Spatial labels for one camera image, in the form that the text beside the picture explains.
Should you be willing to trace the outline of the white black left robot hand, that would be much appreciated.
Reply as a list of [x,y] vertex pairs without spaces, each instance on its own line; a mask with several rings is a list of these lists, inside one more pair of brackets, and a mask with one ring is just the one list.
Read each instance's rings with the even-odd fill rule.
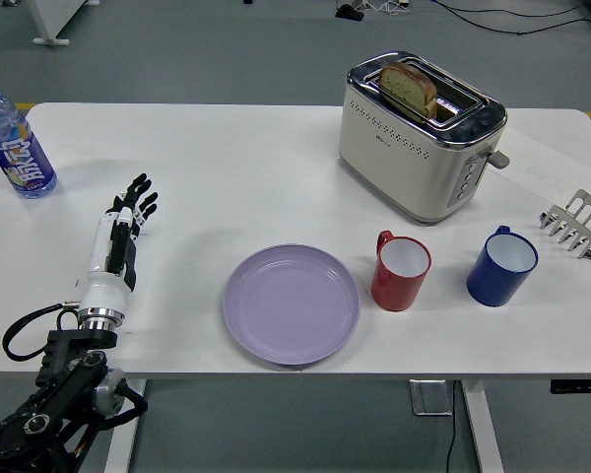
[[89,268],[90,286],[81,301],[81,313],[125,312],[126,298],[136,285],[136,240],[157,210],[158,194],[150,190],[151,185],[146,174],[138,175],[114,197],[99,219]]

